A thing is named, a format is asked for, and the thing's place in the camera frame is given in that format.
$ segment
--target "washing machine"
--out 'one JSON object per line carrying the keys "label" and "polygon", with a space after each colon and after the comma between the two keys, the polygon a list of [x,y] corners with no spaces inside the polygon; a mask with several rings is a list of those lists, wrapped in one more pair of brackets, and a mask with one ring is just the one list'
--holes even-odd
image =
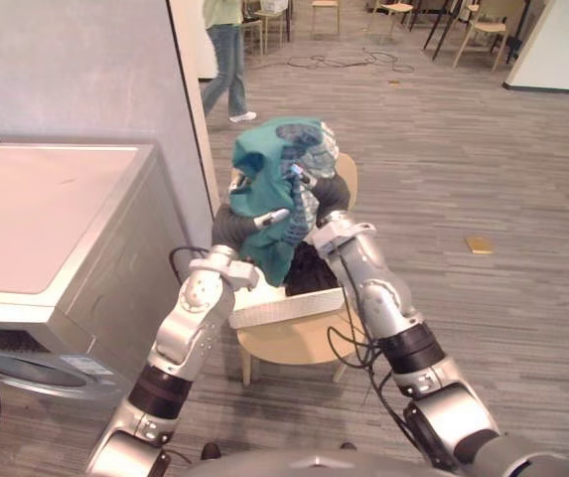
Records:
{"label": "washing machine", "polygon": [[153,146],[0,144],[0,381],[117,400],[178,298]]}

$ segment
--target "blue jeans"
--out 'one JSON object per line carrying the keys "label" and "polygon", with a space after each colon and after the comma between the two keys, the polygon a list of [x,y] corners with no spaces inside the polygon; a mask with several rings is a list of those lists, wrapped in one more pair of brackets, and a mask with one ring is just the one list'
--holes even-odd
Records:
{"label": "blue jeans", "polygon": [[217,77],[203,91],[205,115],[228,89],[228,114],[239,116],[246,112],[244,95],[244,45],[239,25],[213,25],[207,30],[215,48]]}

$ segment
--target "black cable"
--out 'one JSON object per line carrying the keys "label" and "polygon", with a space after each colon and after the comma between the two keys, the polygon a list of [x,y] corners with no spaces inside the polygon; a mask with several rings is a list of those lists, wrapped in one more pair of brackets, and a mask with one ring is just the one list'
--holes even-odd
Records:
{"label": "black cable", "polygon": [[320,67],[326,68],[353,68],[367,67],[369,65],[387,65],[395,73],[414,73],[415,69],[411,65],[399,65],[399,57],[386,52],[371,52],[366,47],[361,49],[366,56],[359,62],[345,63],[339,60],[331,60],[325,55],[311,55],[310,57],[290,57],[286,62],[269,63],[249,68],[249,70],[262,70],[271,67],[292,67],[306,70],[317,70]]}
{"label": "black cable", "polygon": [[174,271],[174,276],[176,276],[176,279],[178,280],[179,286],[183,286],[183,280],[181,279],[181,274],[178,271],[176,262],[174,261],[174,257],[176,256],[177,252],[182,250],[195,251],[199,253],[201,256],[205,256],[205,253],[209,252],[207,248],[203,248],[201,246],[192,246],[192,245],[177,246],[176,248],[174,248],[169,252],[169,264],[172,265],[172,270]]}
{"label": "black cable", "polygon": [[[355,295],[355,302],[356,302],[356,307],[357,310],[359,311],[360,314],[363,313],[363,308],[361,307],[361,301],[360,301],[360,297],[359,297],[359,293],[358,293],[358,289],[356,287],[355,281],[353,280],[353,276],[351,275],[351,271],[349,270],[349,268],[346,265],[346,261],[344,260],[344,257],[342,256],[341,251],[339,250],[339,248],[337,248],[337,254],[340,258],[340,262],[342,264],[342,267],[344,268],[344,271],[346,272],[346,275],[348,277],[348,280],[351,284],[351,288],[353,289],[353,293]],[[342,286],[342,292],[345,295],[346,298],[346,292],[344,290],[344,287]],[[380,384],[377,384],[376,380],[374,379],[374,363],[376,362],[376,360],[378,359],[378,357],[382,354],[381,351],[379,350],[378,346],[375,345],[374,340],[372,339],[366,325],[365,325],[365,319],[364,317],[362,317],[363,319],[359,320],[361,323],[361,328],[363,329],[363,333],[365,335],[365,338],[367,340],[367,343],[360,343],[356,340],[356,334],[355,334],[355,324],[353,322],[353,315],[351,314],[351,309],[350,306],[348,304],[348,300],[346,299],[346,309],[348,311],[348,316],[349,316],[349,322],[351,325],[351,332],[353,334],[352,338],[348,338],[346,337],[343,333],[341,333],[339,330],[333,328],[333,327],[329,327],[327,334],[328,334],[328,340],[329,340],[329,345],[331,347],[331,350],[333,351],[333,353],[335,353],[335,356],[345,365],[351,367],[351,368],[356,368],[356,369],[365,369],[367,370],[367,374],[368,374],[368,379],[370,381],[370,386],[374,389],[374,392],[376,393],[379,401],[381,402],[381,404],[383,405],[383,407],[385,408],[385,410],[388,412],[388,414],[390,414],[390,416],[392,417],[392,420],[394,420],[394,423],[396,424],[396,426],[401,430],[401,432],[403,433],[403,435],[405,436],[405,438],[408,440],[408,442],[410,442],[410,444],[412,444],[416,449],[419,449],[418,444],[416,443],[416,440],[414,439],[414,436],[412,435],[412,432],[410,430],[410,428],[408,427],[407,423],[401,418],[401,416],[392,408],[392,406],[388,403],[388,401],[385,399],[385,396],[383,395],[383,387],[387,384],[387,382],[389,381],[389,379],[392,376],[392,370],[390,370],[381,380]],[[331,336],[331,332],[337,334],[340,338],[348,341],[349,343],[352,343],[353,345],[355,345],[355,351],[356,351],[356,358],[359,362],[359,364],[353,364],[353,363],[349,363],[348,360],[346,360],[344,357],[340,356],[339,353],[337,353],[337,350],[335,349],[335,345],[332,341],[332,336]],[[361,357],[359,351],[358,351],[358,346],[365,346],[366,347],[366,352],[364,355],[364,358]]]}
{"label": "black cable", "polygon": [[192,465],[194,462],[192,462],[192,459],[190,459],[189,457],[187,457],[185,454],[179,452],[178,450],[173,450],[173,449],[165,449],[165,453],[166,454],[175,454],[178,455],[180,458],[182,458],[185,462],[187,462],[189,465]]}

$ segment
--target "chair seat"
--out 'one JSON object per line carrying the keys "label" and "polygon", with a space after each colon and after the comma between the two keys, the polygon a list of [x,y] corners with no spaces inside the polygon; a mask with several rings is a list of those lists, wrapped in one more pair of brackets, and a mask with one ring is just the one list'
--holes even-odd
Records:
{"label": "chair seat", "polygon": [[265,18],[277,18],[281,17],[285,11],[286,10],[282,10],[281,12],[273,13],[273,12],[265,12],[264,10],[258,10],[257,12],[253,12],[253,15],[259,15],[260,17],[265,17]]}
{"label": "chair seat", "polygon": [[474,26],[478,31],[485,33],[506,32],[505,23],[476,22]]}
{"label": "chair seat", "polygon": [[[363,341],[361,324],[354,314],[353,320],[356,338]],[[237,339],[240,346],[262,361],[280,365],[329,363],[337,359],[326,335],[329,326],[334,326],[346,336],[351,335],[348,313],[342,308],[337,312],[242,328],[237,330]],[[337,335],[333,336],[333,343],[340,356],[345,357],[355,351],[351,343]]]}
{"label": "chair seat", "polygon": [[340,2],[336,0],[315,0],[313,2],[313,8],[338,8]]}
{"label": "chair seat", "polygon": [[411,12],[414,9],[412,5],[408,5],[406,3],[391,3],[389,5],[379,5],[379,8],[390,10],[396,13],[407,13]]}

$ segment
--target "small yellow object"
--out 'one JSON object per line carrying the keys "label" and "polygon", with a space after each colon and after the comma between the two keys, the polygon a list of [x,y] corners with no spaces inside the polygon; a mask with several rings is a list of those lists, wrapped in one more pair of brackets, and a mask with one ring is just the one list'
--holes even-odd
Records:
{"label": "small yellow object", "polygon": [[465,237],[465,242],[472,253],[479,253],[483,255],[494,253],[492,243],[485,237]]}

